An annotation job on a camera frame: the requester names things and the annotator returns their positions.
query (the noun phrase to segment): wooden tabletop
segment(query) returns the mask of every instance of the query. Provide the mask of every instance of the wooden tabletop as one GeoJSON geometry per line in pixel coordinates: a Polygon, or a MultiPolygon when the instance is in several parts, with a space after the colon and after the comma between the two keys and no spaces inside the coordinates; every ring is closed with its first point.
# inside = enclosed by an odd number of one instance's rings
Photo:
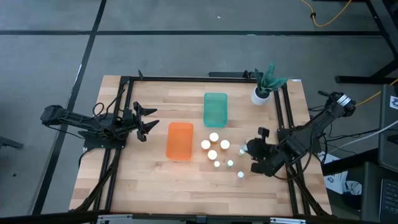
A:
{"type": "MultiPolygon", "coordinates": [[[[104,76],[97,102],[108,105],[116,96],[120,76],[104,76]]],[[[264,106],[251,102],[254,83],[155,82],[135,81],[131,104],[138,101],[145,108],[158,111],[143,118],[145,123],[160,122],[140,142],[135,131],[129,135],[121,160],[113,194],[111,211],[118,213],[170,213],[207,215],[291,216],[286,181],[250,172],[252,160],[248,154],[238,155],[240,144],[258,137],[258,127],[271,133],[268,143],[277,144],[278,119],[274,95],[264,106]],[[228,96],[228,124],[225,128],[207,128],[203,124],[203,96],[206,92],[221,92],[228,96]],[[171,122],[193,124],[193,156],[188,162],[170,161],[166,157],[168,126],[171,122]],[[220,140],[227,139],[231,147],[218,152],[221,166],[213,168],[201,150],[201,142],[217,132],[220,140]],[[234,166],[227,168],[226,160],[234,166]],[[236,177],[239,171],[244,178],[236,177]]],[[[307,103],[300,80],[287,83],[295,125],[309,120],[307,103]]],[[[279,91],[284,122],[287,125],[282,90],[279,91]]],[[[79,206],[96,185],[104,149],[95,149],[81,161],[70,208],[79,206]]],[[[285,169],[277,175],[285,177],[285,169]]],[[[331,213],[322,170],[313,158],[305,171],[305,182],[324,210],[331,213]]],[[[104,207],[107,185],[101,198],[104,207]]],[[[298,209],[303,213],[300,191],[296,186],[298,209]]]]}

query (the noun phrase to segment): green container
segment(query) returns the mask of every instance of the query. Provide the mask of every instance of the green container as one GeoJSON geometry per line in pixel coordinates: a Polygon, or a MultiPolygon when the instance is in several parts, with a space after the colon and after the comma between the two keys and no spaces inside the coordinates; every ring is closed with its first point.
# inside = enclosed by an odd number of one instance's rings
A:
{"type": "Polygon", "coordinates": [[[223,128],[228,122],[228,101],[225,93],[205,93],[203,122],[208,128],[223,128]]]}

